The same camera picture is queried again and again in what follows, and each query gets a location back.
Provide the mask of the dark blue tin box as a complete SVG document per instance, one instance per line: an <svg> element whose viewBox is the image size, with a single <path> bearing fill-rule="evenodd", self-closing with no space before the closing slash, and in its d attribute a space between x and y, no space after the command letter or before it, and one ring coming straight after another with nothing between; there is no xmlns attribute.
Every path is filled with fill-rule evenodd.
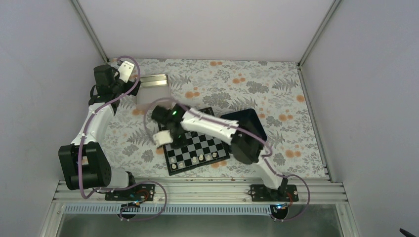
<svg viewBox="0 0 419 237"><path fill-rule="evenodd" d="M223 114L220 118L228 120L249 121L255 128L255 135L258 135L264 141L267 141L266 132L261 124L261 121L254 109L245 109L236 112Z"/></svg>

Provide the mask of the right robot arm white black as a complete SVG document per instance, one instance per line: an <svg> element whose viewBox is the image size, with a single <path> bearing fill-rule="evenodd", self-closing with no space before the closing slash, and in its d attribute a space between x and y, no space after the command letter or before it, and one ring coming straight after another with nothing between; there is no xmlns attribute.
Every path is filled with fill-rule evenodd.
<svg viewBox="0 0 419 237"><path fill-rule="evenodd" d="M267 158L273 154L272 148L257 134L252 122L217 118L182 104L171 109L157 105L151 118L165 127L153 135L158 147L169 144L172 148L183 148L188 132L212 136L229 145L237 161L254 168L272 200L280 201L286 196L288 179L269 164Z"/></svg>

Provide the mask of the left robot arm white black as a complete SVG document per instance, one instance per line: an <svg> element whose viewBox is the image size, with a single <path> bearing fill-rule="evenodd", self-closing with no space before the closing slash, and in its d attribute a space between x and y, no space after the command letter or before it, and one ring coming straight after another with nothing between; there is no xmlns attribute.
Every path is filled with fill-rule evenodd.
<svg viewBox="0 0 419 237"><path fill-rule="evenodd" d="M96 84L90 90L88 114L76 138L61 146L58 156L64 179L69 190L105 187L118 188L118 194L126 200L137 195L138 187L128 171L112 169L100 144L106 129L117 112L119 97L136 95L140 83L130 81L134 65L123 61L118 68L101 65L94 68Z"/></svg>

